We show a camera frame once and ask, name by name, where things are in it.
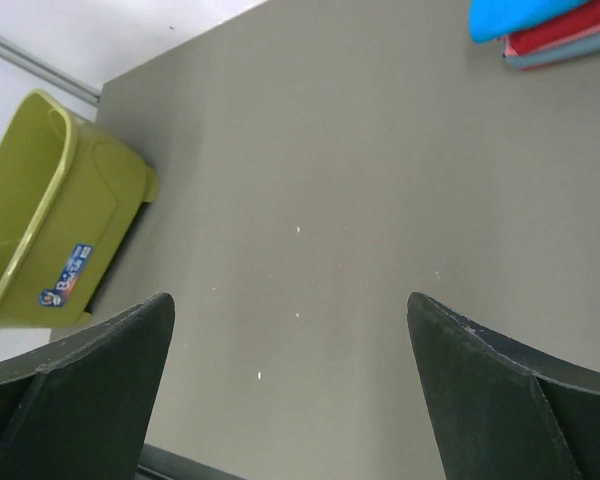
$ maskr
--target wall trim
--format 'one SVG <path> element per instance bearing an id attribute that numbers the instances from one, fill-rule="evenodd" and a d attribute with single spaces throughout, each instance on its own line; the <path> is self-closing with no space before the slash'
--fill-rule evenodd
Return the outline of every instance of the wall trim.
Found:
<path id="1" fill-rule="evenodd" d="M 0 36 L 0 57 L 55 85 L 90 105 L 98 106 L 100 91 L 67 75 Z"/>

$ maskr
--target sticker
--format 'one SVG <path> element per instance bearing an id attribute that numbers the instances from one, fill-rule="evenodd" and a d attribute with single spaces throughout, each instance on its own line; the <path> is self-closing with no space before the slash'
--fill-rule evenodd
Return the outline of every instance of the sticker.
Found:
<path id="1" fill-rule="evenodd" d="M 64 306 L 92 252 L 93 247 L 91 245 L 77 244 L 73 248 L 73 252 L 69 256 L 69 260 L 67 260 L 56 285 L 53 288 L 45 288 L 38 297 L 38 303 L 43 307 Z"/>

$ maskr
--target folded towel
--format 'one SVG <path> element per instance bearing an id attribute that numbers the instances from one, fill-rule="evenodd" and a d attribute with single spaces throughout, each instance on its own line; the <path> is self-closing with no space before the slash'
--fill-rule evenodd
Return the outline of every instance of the folded towel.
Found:
<path id="1" fill-rule="evenodd" d="M 546 23 L 508 35 L 505 55 L 525 55 L 598 32 L 600 32 L 600 0 L 591 0 Z"/>
<path id="2" fill-rule="evenodd" d="M 586 0 L 473 0 L 469 32 L 474 42 L 535 27 L 583 5 Z"/>
<path id="3" fill-rule="evenodd" d="M 560 60 L 566 60 L 568 58 L 579 57 L 599 50 L 600 32 L 546 50 L 540 50 L 517 57 L 505 57 L 505 60 L 513 68 L 523 70 L 545 65 L 547 63 L 559 62 Z"/>

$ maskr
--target blue towel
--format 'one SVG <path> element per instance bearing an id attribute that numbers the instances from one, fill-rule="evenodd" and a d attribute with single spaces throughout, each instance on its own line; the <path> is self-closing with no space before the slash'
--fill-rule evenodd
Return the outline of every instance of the blue towel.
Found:
<path id="1" fill-rule="evenodd" d="M 546 63 L 559 62 L 567 58 L 579 57 L 597 52 L 598 50 L 600 50 L 600 32 L 547 50 L 519 57 L 506 57 L 506 60 L 513 68 L 523 69 L 537 67 Z"/>
<path id="2" fill-rule="evenodd" d="M 469 33 L 476 43 L 525 30 L 573 10 L 586 0 L 473 0 Z"/>

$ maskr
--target green plastic basket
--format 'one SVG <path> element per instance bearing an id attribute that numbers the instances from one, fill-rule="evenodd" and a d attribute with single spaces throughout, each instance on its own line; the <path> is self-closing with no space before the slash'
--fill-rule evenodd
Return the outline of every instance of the green plastic basket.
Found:
<path id="1" fill-rule="evenodd" d="M 85 308 L 143 202 L 153 169 L 36 90 L 0 144 L 0 327 L 61 327 Z"/>

